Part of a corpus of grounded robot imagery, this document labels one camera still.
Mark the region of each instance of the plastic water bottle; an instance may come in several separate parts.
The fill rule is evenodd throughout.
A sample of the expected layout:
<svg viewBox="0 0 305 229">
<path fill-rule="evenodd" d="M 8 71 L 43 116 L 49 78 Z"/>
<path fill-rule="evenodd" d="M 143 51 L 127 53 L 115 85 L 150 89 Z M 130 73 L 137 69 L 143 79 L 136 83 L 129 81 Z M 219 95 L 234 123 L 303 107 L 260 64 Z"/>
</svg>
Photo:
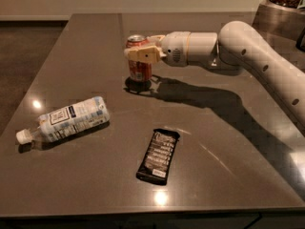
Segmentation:
<svg viewBox="0 0 305 229">
<path fill-rule="evenodd" d="M 39 126 L 16 134 L 20 144 L 33 141 L 54 142 L 75 135 L 110 120 L 101 96 L 79 102 L 38 117 Z"/>
</svg>

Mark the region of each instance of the bottle cap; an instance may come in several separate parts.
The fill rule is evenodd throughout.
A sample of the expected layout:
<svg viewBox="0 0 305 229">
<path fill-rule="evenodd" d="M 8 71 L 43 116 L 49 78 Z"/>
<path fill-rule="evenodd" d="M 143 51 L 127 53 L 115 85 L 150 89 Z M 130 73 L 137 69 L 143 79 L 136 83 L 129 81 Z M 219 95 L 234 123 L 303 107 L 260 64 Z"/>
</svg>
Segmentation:
<svg viewBox="0 0 305 229">
<path fill-rule="evenodd" d="M 20 144 L 26 144 L 32 141 L 31 133 L 27 129 L 18 132 L 16 137 Z"/>
</svg>

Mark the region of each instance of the gray table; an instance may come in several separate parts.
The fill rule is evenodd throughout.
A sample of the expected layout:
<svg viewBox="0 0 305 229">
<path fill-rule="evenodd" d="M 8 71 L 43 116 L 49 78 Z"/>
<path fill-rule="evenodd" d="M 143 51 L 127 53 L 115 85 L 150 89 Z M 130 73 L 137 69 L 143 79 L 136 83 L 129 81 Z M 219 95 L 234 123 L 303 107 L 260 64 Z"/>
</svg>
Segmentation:
<svg viewBox="0 0 305 229">
<path fill-rule="evenodd" d="M 216 31 L 252 13 L 76 14 L 0 139 L 0 216 L 209 212 L 304 208 L 304 137 L 248 72 L 158 63 L 157 94 L 129 94 L 123 55 L 133 33 Z M 300 66 L 304 54 L 265 34 Z M 20 154 L 18 130 L 43 113 L 95 95 L 110 125 L 46 151 Z M 42 103 L 40 110 L 32 101 Z M 168 184 L 135 178 L 155 128 L 181 134 Z M 167 198 L 160 205 L 159 193 Z"/>
</svg>

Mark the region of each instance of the can lid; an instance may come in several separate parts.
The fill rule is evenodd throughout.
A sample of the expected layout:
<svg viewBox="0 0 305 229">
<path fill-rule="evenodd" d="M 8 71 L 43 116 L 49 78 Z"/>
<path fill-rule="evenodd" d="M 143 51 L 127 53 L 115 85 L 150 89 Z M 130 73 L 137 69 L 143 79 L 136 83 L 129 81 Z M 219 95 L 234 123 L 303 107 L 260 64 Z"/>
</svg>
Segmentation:
<svg viewBox="0 0 305 229">
<path fill-rule="evenodd" d="M 129 42 L 141 42 L 144 41 L 146 39 L 146 36 L 142 35 L 142 34 L 133 34 L 130 37 L 128 37 L 128 41 Z"/>
<path fill-rule="evenodd" d="M 31 134 L 28 129 L 22 130 L 16 134 L 17 140 L 20 144 L 32 142 Z"/>
</svg>

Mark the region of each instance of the bottle label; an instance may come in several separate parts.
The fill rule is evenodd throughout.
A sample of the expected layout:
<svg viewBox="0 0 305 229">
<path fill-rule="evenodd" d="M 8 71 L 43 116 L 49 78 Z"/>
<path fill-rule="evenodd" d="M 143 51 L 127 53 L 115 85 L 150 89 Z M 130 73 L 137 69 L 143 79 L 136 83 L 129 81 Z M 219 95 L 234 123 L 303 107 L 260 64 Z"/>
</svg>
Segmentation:
<svg viewBox="0 0 305 229">
<path fill-rule="evenodd" d="M 102 97 L 95 97 L 39 116 L 40 127 L 49 142 L 80 133 L 109 120 Z"/>
<path fill-rule="evenodd" d="M 68 114 L 66 108 L 55 111 L 55 112 L 50 114 L 51 125 L 54 125 L 54 124 L 57 124 L 59 122 L 68 120 L 69 118 L 70 117 L 69 117 L 69 114 Z"/>
</svg>

